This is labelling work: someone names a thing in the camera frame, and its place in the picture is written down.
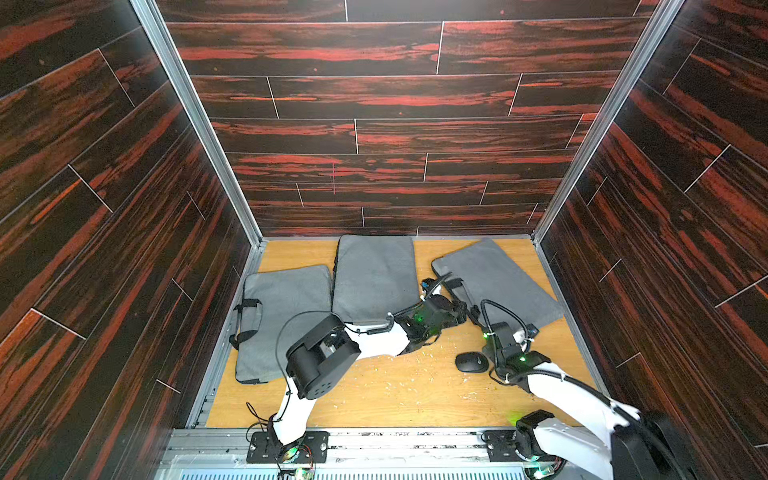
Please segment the black computer mouse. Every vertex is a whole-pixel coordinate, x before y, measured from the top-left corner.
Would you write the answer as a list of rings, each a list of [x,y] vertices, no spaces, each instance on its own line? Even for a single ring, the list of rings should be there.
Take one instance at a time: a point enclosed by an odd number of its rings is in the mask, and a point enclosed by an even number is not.
[[[488,358],[482,352],[464,352],[455,357],[455,366],[462,373],[484,373],[489,365]]]

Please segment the grey laptop bag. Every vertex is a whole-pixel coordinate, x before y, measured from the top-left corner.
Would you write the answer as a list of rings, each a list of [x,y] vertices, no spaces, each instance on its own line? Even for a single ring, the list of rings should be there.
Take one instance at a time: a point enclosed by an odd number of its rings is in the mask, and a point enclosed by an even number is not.
[[[331,274],[325,265],[256,273],[245,280],[235,306],[238,351],[235,379],[263,384],[281,377],[287,349],[328,316]]]
[[[406,236],[340,238],[332,311],[356,325],[380,325],[420,300],[413,241]]]
[[[450,274],[445,288],[469,307],[489,299],[539,329],[564,316],[561,305],[490,239],[433,260],[432,269]]]

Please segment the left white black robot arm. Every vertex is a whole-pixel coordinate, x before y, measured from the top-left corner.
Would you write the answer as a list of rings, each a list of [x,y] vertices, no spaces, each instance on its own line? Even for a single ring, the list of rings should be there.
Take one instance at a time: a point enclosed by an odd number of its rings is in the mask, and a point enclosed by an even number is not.
[[[435,294],[391,314],[387,325],[367,330],[329,314],[292,346],[276,348],[286,394],[268,420],[271,440],[288,449],[297,445],[316,400],[330,392],[355,362],[413,353],[434,343],[443,330],[464,323],[467,316],[464,302]]]

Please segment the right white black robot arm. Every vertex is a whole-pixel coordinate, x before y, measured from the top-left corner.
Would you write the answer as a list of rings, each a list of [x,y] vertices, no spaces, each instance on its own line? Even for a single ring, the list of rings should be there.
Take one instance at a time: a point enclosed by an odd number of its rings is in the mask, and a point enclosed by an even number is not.
[[[512,445],[523,461],[558,457],[600,479],[697,479],[690,447],[666,415],[643,413],[568,375],[506,324],[485,326],[492,380],[519,387],[577,420],[570,427],[544,410],[515,422]]]

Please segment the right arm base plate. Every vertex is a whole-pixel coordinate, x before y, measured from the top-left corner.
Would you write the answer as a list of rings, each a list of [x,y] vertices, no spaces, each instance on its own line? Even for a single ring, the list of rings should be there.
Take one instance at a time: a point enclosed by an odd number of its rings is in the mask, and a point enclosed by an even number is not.
[[[535,438],[529,432],[520,433],[517,429],[486,430],[481,440],[491,462],[534,462],[541,453],[535,446]]]

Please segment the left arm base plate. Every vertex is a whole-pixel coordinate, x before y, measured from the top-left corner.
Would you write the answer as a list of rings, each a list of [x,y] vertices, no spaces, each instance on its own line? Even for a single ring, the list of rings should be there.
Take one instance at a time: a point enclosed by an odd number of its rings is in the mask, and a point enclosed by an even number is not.
[[[323,464],[328,454],[330,433],[309,431],[299,440],[282,444],[273,434],[254,431],[248,440],[247,464]]]

